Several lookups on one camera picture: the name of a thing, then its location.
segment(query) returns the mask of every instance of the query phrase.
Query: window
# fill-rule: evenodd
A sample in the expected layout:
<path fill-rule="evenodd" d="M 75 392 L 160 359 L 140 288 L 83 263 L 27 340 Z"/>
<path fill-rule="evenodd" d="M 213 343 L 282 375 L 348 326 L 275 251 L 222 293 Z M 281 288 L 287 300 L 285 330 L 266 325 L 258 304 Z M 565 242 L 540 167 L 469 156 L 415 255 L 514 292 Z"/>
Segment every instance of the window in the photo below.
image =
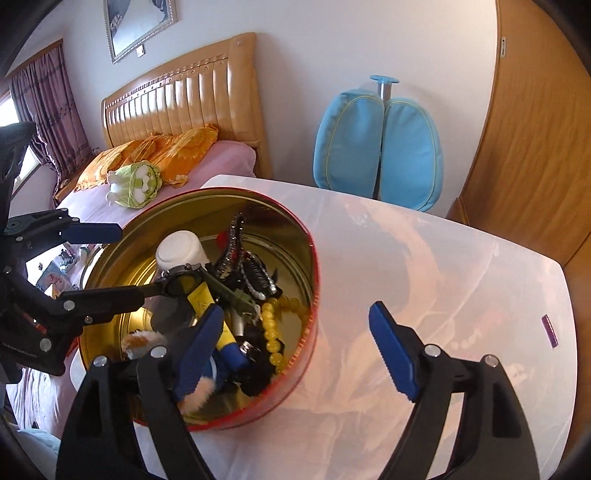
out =
<path fill-rule="evenodd" d="M 6 125 L 16 124 L 18 123 L 17 111 L 14 108 L 14 102 L 10 97 L 0 103 L 0 127 L 5 127 Z M 12 189 L 13 192 L 22 185 L 29 175 L 31 175 L 39 166 L 39 160 L 31 150 L 31 147 L 27 148 L 27 152 L 25 153 L 25 158 L 22 161 L 22 169 L 16 180 L 14 181 L 14 187 Z"/>

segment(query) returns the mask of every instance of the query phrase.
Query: green stuffed animal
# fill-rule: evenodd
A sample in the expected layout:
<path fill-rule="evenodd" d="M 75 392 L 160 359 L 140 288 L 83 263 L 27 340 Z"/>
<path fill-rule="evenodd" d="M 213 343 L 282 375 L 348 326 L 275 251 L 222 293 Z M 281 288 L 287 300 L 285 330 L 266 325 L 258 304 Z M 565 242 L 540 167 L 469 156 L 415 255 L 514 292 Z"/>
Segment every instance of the green stuffed animal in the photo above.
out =
<path fill-rule="evenodd" d="M 151 202 L 162 186 L 160 171 L 147 160 L 126 165 L 107 174 L 111 186 L 107 202 L 123 207 L 143 208 Z"/>

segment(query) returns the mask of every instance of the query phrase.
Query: wooden wardrobe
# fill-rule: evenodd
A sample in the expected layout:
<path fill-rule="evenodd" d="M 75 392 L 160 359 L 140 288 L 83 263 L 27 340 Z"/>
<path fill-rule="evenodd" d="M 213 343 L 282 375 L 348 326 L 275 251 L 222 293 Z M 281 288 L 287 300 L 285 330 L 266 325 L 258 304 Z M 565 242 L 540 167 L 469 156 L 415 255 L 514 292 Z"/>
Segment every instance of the wooden wardrobe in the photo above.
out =
<path fill-rule="evenodd" d="M 498 0 L 497 14 L 488 117 L 447 217 L 563 267 L 579 356 L 568 449 L 591 427 L 591 77 L 532 0 Z"/>

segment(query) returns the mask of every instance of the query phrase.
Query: purple curtain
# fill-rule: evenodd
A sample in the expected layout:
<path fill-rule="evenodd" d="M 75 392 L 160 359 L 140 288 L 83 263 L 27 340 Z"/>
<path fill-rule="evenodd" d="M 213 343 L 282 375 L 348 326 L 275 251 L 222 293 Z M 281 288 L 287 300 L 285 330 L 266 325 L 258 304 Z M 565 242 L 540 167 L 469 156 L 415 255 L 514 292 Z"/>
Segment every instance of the purple curtain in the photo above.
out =
<path fill-rule="evenodd" d="M 92 158 L 61 44 L 16 72 L 10 81 L 10 95 L 19 121 L 37 124 L 31 149 L 42 164 L 50 163 L 57 172 L 55 194 Z"/>

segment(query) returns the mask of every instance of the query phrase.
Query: yellow and blue tube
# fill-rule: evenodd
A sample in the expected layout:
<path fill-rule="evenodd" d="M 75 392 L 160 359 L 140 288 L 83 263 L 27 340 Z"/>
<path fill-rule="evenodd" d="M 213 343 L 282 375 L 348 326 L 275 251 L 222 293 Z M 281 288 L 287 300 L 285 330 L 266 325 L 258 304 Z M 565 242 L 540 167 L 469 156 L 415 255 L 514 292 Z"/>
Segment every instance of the yellow and blue tube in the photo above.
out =
<path fill-rule="evenodd" d="M 195 290 L 187 296 L 187 299 L 193 307 L 193 310 L 195 310 L 197 318 L 201 318 L 205 310 L 207 310 L 207 307 L 212 303 L 215 303 L 205 282 L 195 288 Z M 240 350 L 238 343 L 236 343 L 236 339 L 225 321 L 223 322 L 222 334 L 216 344 L 216 350 L 220 353 L 220 356 L 226 362 L 228 368 L 233 372 L 238 372 L 240 369 L 248 366 L 248 358 L 246 358 L 246 355 Z"/>

